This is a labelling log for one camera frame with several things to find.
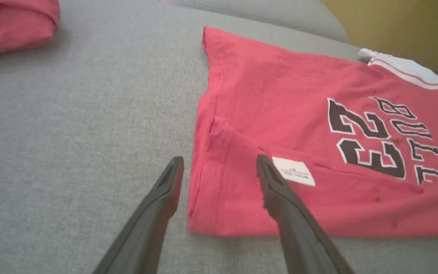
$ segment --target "crumpled red cloth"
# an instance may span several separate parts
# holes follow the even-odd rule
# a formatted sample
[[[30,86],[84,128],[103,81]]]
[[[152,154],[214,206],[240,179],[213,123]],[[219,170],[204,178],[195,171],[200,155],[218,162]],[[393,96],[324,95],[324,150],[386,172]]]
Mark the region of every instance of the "crumpled red cloth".
[[[0,0],[0,53],[51,40],[59,13],[59,0]]]

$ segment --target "red jersey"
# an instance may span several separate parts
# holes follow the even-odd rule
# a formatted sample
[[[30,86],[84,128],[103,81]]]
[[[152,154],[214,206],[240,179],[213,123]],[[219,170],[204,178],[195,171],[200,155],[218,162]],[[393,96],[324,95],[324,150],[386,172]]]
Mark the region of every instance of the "red jersey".
[[[278,234],[256,174],[265,154],[329,234],[438,236],[438,83],[209,27],[202,43],[190,231]]]

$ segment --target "red fabric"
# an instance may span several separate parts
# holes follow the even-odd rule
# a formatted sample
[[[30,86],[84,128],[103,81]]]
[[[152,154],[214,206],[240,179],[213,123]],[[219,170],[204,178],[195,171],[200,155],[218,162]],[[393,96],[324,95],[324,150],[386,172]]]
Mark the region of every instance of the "red fabric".
[[[59,0],[0,0],[0,53],[43,45],[58,24]]]
[[[438,170],[438,154],[416,150],[423,160],[415,160],[408,142],[438,149],[438,90],[404,81],[380,66],[288,52],[209,27],[202,43],[210,73],[198,106],[188,207],[191,232],[278,234],[263,209],[256,174],[256,157],[266,154],[306,164],[316,185],[289,185],[329,234],[438,236],[438,177],[426,175],[419,183],[416,170]],[[390,113],[394,110],[387,105],[382,111],[373,97],[396,104],[397,110],[406,106],[416,118],[403,110]],[[382,130],[367,115],[376,115],[389,137],[368,137],[345,116],[342,123],[350,124],[353,132],[336,132],[331,125],[333,102],[358,114],[373,132]],[[407,135],[405,127],[401,133],[392,120],[423,124],[427,130],[413,130],[430,136]],[[370,154],[376,157],[373,151],[379,151],[387,169],[346,163],[339,147],[346,139],[363,147],[358,149],[359,162],[369,164]],[[402,164],[387,156],[389,145]],[[390,166],[401,167],[403,176],[395,177]]]

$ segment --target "clothing tag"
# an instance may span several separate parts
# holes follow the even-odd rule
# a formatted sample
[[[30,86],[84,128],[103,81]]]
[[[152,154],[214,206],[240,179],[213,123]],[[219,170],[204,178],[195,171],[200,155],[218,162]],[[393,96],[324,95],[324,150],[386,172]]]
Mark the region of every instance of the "clothing tag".
[[[284,158],[272,157],[273,164],[285,180],[315,186],[312,174],[303,162],[297,162]]]

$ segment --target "gray fabric surface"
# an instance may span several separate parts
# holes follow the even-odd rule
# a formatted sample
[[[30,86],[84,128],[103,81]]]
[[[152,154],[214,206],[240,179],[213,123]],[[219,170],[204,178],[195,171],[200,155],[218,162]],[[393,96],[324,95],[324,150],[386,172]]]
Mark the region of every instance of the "gray fabric surface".
[[[355,60],[358,48],[153,0],[66,0],[55,40],[0,56],[0,273],[92,272],[166,163],[185,158],[159,273],[286,273],[279,239],[187,232],[202,28]],[[438,273],[438,239],[335,238],[360,274]]]
[[[348,41],[341,23],[318,0],[169,0],[169,2],[283,26],[341,42]]]

